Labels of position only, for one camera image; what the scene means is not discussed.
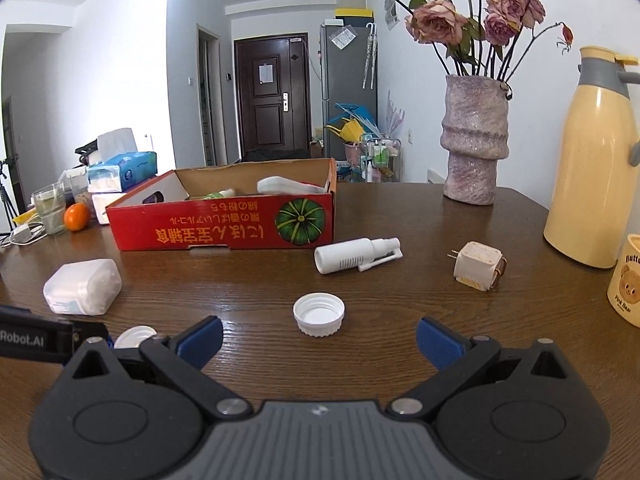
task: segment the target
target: orange fruit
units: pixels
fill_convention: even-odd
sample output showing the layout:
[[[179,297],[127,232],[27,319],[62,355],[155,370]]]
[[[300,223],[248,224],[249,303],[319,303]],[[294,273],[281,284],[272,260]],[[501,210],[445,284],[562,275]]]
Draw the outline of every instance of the orange fruit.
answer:
[[[91,211],[84,204],[73,204],[65,211],[65,226],[70,231],[81,231],[89,225]]]

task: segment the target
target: refrigerator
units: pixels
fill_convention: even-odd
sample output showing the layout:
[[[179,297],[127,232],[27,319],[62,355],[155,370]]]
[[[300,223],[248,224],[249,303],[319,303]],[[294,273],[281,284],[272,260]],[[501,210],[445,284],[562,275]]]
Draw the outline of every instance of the refrigerator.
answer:
[[[340,50],[330,38],[341,28],[338,25],[322,25],[320,28],[322,120],[326,126],[331,119],[344,113],[340,108],[336,108],[335,104],[349,103],[366,106],[378,122],[378,75],[376,73],[372,90],[371,68],[367,77],[367,85],[364,90],[362,89],[369,29],[353,27],[357,33],[356,38]],[[323,139],[325,157],[346,160],[344,142],[340,137],[324,128]]]

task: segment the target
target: blue tissue pack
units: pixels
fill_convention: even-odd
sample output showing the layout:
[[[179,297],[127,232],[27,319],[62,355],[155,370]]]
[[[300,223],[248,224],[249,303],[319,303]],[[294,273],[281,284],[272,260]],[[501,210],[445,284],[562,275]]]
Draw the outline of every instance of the blue tissue pack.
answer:
[[[122,193],[158,174],[156,152],[130,152],[87,169],[89,193]]]

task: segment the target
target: vase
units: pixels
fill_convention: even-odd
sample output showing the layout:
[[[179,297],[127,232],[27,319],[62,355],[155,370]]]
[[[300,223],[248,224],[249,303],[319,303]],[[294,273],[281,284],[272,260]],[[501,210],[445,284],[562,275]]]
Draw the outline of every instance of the vase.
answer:
[[[449,151],[444,195],[491,205],[498,160],[509,156],[508,87],[482,76],[447,75],[441,146]]]

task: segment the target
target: green pumpkin image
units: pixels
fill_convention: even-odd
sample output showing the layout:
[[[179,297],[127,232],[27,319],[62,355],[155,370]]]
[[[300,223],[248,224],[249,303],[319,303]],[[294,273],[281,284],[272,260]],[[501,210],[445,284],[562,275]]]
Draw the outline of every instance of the green pumpkin image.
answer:
[[[287,202],[276,215],[276,229],[283,240],[294,245],[307,245],[318,240],[324,230],[326,216],[322,206],[307,198]]]

